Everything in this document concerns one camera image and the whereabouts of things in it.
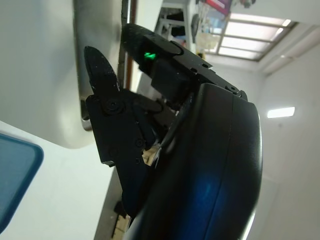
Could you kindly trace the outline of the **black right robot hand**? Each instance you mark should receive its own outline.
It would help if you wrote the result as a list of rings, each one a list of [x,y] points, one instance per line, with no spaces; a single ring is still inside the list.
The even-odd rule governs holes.
[[[260,117],[212,66],[142,26],[121,44],[162,99],[121,88],[105,56],[84,48],[85,104],[100,161],[115,167],[131,221],[126,240],[238,240],[262,181]]]

